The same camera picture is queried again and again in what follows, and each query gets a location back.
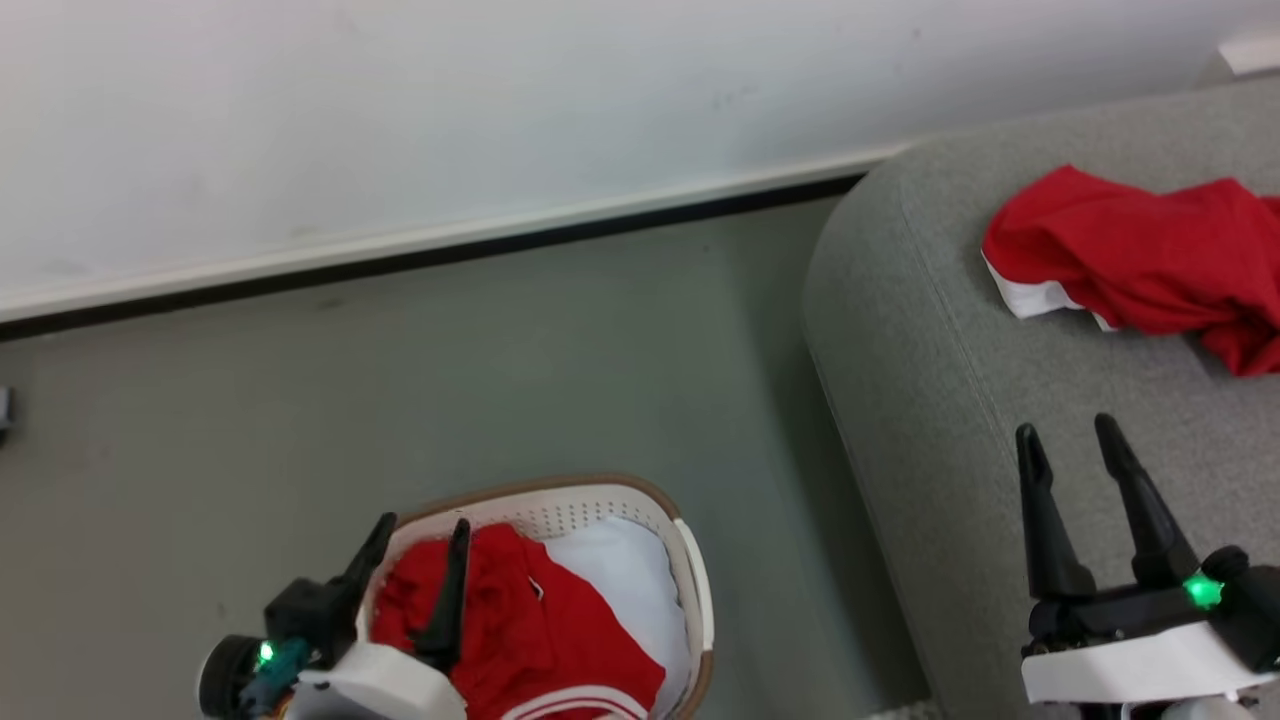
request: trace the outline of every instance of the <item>floor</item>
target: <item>floor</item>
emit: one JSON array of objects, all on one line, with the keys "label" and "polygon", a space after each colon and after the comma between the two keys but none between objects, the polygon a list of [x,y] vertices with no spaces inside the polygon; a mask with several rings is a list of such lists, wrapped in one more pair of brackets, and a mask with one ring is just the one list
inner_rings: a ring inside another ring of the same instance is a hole
[{"label": "floor", "polygon": [[833,201],[0,346],[0,716],[195,717],[225,633],[384,510],[559,473],[662,486],[714,591],[699,717],[927,689],[797,319]]}]

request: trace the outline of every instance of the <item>white trim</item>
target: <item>white trim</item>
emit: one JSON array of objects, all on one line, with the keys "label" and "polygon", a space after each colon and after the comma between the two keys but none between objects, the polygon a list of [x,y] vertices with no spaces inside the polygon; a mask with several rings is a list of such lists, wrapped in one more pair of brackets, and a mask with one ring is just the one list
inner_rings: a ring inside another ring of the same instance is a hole
[{"label": "white trim", "polygon": [[56,288],[0,295],[0,322],[79,310],[96,305],[124,302],[156,295],[168,295],[330,265],[358,263],[361,260],[375,260],[621,215],[723,200],[726,197],[778,190],[795,184],[822,182],[867,172],[910,145],[908,142],[883,145],[836,159],[796,164],[763,173],[740,176],[732,179],[652,192],[637,192],[539,210],[536,213],[412,228],[376,236],[315,238],[307,247],[291,247],[288,250],[264,252],[248,258],[200,263],[132,277],[88,281]]},{"label": "white trim", "polygon": [[535,697],[508,710],[502,720],[535,720],[573,707],[618,710],[634,717],[648,717],[649,710],[627,693],[607,685],[576,685]]}]

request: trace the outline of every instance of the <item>red clothing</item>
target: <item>red clothing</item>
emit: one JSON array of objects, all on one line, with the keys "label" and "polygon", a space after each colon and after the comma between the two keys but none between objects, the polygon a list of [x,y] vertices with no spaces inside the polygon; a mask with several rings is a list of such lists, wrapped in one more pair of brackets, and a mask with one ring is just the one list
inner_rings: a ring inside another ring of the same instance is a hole
[{"label": "red clothing", "polygon": [[[447,541],[408,548],[378,594],[370,637],[412,652],[444,582]],[[618,624],[590,583],[557,565],[511,525],[471,538],[462,660],[449,680],[468,719],[643,719],[666,671]]]},{"label": "red clothing", "polygon": [[1280,372],[1280,197],[1234,179],[1156,195],[1062,167],[996,214],[982,251],[1114,328],[1203,331],[1231,373]]}]

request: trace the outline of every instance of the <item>white laundry basket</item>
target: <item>white laundry basket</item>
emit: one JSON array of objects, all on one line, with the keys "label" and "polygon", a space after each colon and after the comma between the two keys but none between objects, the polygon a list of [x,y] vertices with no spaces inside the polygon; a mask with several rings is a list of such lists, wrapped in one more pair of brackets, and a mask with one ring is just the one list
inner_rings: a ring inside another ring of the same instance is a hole
[{"label": "white laundry basket", "polygon": [[680,519],[676,503],[653,483],[631,475],[544,478],[445,500],[401,516],[387,556],[365,591],[356,618],[358,638],[369,641],[374,601],[387,582],[387,573],[401,555],[417,542],[448,538],[460,518],[470,520],[472,528],[511,523],[522,536],[545,541],[609,516],[626,518],[649,528],[667,546],[680,606],[685,611],[691,657],[689,683],[673,716],[691,717],[712,679],[716,619],[707,566],[694,533]]}]

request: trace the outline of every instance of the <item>gray sofa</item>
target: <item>gray sofa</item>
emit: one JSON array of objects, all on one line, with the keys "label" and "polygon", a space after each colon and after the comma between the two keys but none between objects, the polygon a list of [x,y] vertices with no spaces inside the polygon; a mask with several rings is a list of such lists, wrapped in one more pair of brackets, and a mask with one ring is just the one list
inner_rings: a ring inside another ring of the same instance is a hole
[{"label": "gray sofa", "polygon": [[[1061,164],[1155,191],[1234,176],[1280,193],[1280,81],[1019,120],[934,141],[840,204],[804,291],[809,346],[936,700],[1028,707],[1014,429],[1036,423],[1080,560],[1132,582],[1133,546],[1093,434],[1116,415],[1203,556],[1280,564],[1280,377],[1234,378],[1192,337],[1015,319],[979,255],[992,214]],[[1280,717],[1280,697],[1260,711]]]}]

